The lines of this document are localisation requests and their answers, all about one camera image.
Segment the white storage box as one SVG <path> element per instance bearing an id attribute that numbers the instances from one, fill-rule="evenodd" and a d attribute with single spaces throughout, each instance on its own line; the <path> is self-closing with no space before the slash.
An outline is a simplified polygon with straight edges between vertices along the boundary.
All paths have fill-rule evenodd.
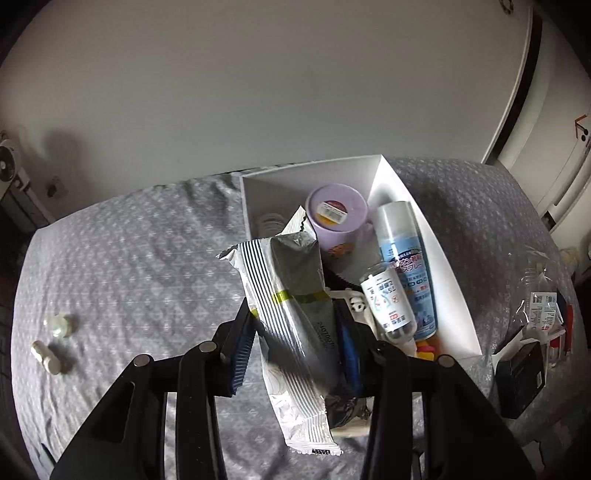
<path id="1" fill-rule="evenodd" d="M 472 315 L 448 258 L 415 198 L 382 155 L 297 163 L 242 175 L 242 208 L 246 236 L 259 236 L 256 221 L 265 214 L 290 218 L 308 194 L 329 183 L 358 190 L 375 209 L 391 201 L 411 204 L 423 239 L 438 319 L 437 337 L 443 354 L 467 369 L 482 358 Z"/>

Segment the clear plastic bag items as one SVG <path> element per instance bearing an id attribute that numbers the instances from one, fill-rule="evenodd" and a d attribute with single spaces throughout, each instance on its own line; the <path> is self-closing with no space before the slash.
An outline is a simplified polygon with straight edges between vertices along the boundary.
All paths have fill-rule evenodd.
<path id="1" fill-rule="evenodd" d="M 517 284 L 512 291 L 510 321 L 504 339 L 515 336 L 540 342 L 547 367 L 567 355 L 567 308 L 559 290 L 558 263 L 530 245 L 518 254 Z"/>

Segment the pink lidded cup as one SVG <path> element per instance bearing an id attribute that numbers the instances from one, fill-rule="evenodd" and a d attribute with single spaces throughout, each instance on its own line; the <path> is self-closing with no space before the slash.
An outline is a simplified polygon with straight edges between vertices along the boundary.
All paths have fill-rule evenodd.
<path id="1" fill-rule="evenodd" d="M 336 260 L 355 250 L 369 217 L 367 201 L 358 190 L 339 183 L 322 185 L 308 194 L 304 208 L 325 258 Z"/>

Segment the clear pump spray bottle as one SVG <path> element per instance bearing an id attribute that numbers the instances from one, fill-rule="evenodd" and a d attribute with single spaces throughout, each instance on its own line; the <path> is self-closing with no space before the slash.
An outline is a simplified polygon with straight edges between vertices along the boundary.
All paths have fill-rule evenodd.
<path id="1" fill-rule="evenodd" d="M 408 356 L 415 356 L 417 321 L 397 270 L 388 263 L 373 265 L 363 274 L 361 287 L 374 316 L 378 338 Z"/>

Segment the silver snack packet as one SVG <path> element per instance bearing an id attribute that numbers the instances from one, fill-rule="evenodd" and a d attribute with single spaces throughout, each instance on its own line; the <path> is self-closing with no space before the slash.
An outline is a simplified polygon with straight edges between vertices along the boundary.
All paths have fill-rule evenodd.
<path id="1" fill-rule="evenodd" d="M 325 407 L 339 384 L 334 305 L 304 208 L 280 234 L 235 244 L 218 257 L 238 271 L 256 318 L 263 381 L 287 446 L 301 454 L 341 455 Z"/>

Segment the black small box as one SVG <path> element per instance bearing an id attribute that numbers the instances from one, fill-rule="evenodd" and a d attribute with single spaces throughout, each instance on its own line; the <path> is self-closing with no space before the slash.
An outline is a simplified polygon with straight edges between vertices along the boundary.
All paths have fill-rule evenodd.
<path id="1" fill-rule="evenodd" d="M 501 416 L 518 419 L 546 384 L 540 342 L 523 344 L 508 359 L 500 360 L 495 380 Z"/>

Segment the yellow toy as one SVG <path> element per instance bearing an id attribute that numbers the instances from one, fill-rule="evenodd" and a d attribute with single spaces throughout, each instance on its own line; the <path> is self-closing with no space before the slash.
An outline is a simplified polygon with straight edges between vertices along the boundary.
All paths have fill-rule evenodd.
<path id="1" fill-rule="evenodd" d="M 416 341 L 417 358 L 427 361 L 435 361 L 439 353 L 439 339 L 436 335 L 433 335 L 424 340 Z"/>

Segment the small white bottle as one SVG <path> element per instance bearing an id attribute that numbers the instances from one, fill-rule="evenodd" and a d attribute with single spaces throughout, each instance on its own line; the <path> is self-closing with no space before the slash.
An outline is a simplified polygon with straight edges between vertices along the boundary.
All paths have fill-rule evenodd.
<path id="1" fill-rule="evenodd" d="M 62 364 L 57 356 L 40 340 L 31 344 L 31 353 L 44 370 L 51 375 L 58 375 L 62 371 Z"/>

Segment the small clear cap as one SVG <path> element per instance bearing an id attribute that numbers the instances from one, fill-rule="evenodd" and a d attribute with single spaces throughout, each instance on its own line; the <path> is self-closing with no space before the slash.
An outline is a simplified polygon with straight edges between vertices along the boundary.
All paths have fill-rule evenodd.
<path id="1" fill-rule="evenodd" d="M 64 339 L 69 337 L 74 331 L 74 323 L 68 315 L 52 314 L 48 315 L 45 325 L 55 339 Z"/>

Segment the small white fan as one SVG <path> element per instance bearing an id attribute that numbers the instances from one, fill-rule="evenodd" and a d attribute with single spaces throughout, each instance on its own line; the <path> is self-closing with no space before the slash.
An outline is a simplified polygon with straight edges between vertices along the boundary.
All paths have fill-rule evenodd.
<path id="1" fill-rule="evenodd" d="M 16 144 L 10 139 L 0 143 L 0 180 L 10 183 L 20 169 L 20 152 Z"/>

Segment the blue aerosol spray can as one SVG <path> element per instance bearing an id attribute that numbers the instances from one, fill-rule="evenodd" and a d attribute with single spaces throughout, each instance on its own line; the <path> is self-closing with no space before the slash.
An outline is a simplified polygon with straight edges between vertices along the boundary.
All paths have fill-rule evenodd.
<path id="1" fill-rule="evenodd" d="M 409 202 L 394 201 L 376 209 L 372 223 L 383 260 L 396 266 L 417 321 L 416 341 L 437 332 L 431 275 L 422 236 Z"/>

